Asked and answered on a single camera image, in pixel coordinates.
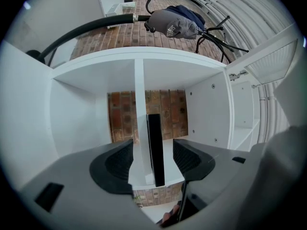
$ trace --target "black slot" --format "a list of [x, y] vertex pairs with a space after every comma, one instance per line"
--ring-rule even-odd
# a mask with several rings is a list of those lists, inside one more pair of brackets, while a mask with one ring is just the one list
[[238, 163], [244, 163], [246, 159], [241, 158], [241, 157], [234, 157], [232, 160]]
[[47, 212], [50, 212], [64, 185], [49, 183], [38, 195], [35, 202]]
[[165, 185], [160, 114], [147, 115], [149, 150], [155, 186]]

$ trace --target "brick paving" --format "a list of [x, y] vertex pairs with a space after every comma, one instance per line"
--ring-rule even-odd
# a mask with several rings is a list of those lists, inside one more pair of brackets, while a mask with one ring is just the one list
[[[160, 114], [163, 139], [188, 135], [188, 113], [183, 90], [145, 91], [146, 113]], [[109, 125], [112, 142], [133, 139], [139, 143], [135, 92], [108, 94]]]
[[[147, 0], [133, 1], [136, 2], [136, 7], [124, 9], [124, 13], [149, 15], [145, 8]], [[151, 11], [154, 11], [165, 9], [170, 5], [177, 6], [180, 4], [185, 5], [189, 9], [201, 14], [206, 21], [205, 26], [207, 28], [214, 26], [207, 15], [203, 13], [197, 5], [189, 0], [152, 0], [149, 8]], [[213, 33], [219, 38], [223, 38], [220, 32], [216, 31]], [[159, 32], [155, 32], [153, 34], [145, 30], [144, 22], [136, 22], [134, 24], [122, 24], [110, 29], [100, 28], [81, 35], [71, 55], [71, 59], [100, 50], [129, 46], [155, 46], [195, 52], [196, 42], [197, 40], [167, 38], [165, 35]], [[232, 61], [235, 60], [233, 53], [231, 53], [228, 49], [225, 49], [225, 51]], [[218, 61], [220, 61], [222, 57], [222, 53], [217, 46], [207, 40], [200, 45], [199, 54]]]
[[134, 190], [135, 203], [140, 207], [146, 207], [178, 201], [182, 184], [179, 182], [148, 190]]

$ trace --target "metal fitting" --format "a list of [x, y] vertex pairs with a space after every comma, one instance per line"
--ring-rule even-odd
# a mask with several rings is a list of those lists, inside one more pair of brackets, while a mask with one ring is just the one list
[[139, 15], [138, 14], [133, 14], [133, 23], [139, 21]]

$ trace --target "navy bag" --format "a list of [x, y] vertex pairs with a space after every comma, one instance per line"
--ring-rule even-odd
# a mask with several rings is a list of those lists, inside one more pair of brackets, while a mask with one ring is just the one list
[[173, 13], [176, 13], [176, 14], [179, 14], [191, 21], [194, 21], [195, 24], [200, 28], [202, 29], [203, 31], [205, 30], [205, 20], [203, 19], [203, 17], [192, 11], [192, 10], [189, 10], [187, 9], [185, 6], [183, 5], [178, 5], [178, 6], [169, 6], [167, 7], [165, 10], [167, 11], [170, 11], [170, 12], [173, 12]]

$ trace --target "black hose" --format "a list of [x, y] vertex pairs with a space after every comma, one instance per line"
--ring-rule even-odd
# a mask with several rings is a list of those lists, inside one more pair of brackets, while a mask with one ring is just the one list
[[[139, 15], [139, 21], [147, 21], [150, 16], [148, 15]], [[126, 24], [126, 23], [133, 23], [133, 14], [121, 14], [121, 15], [115, 15], [111, 17], [106, 17], [102, 19], [98, 19], [89, 23], [86, 23], [84, 25], [81, 25], [72, 31], [66, 33], [62, 37], [60, 37], [58, 40], [53, 42], [49, 47], [47, 47], [37, 58], [37, 60], [42, 61], [47, 55], [50, 54], [54, 49], [61, 46], [62, 44], [68, 42], [69, 40], [72, 40], [73, 38], [89, 32], [91, 30], [110, 26], [110, 25], [118, 25], [118, 24]]]
[[139, 15], [138, 21], [148, 21], [150, 18], [150, 15]]
[[148, 8], [150, 1], [151, 0], [147, 0], [145, 7], [146, 7], [147, 12], [149, 12], [149, 14], [152, 14], [153, 12], [149, 11], [149, 8]]

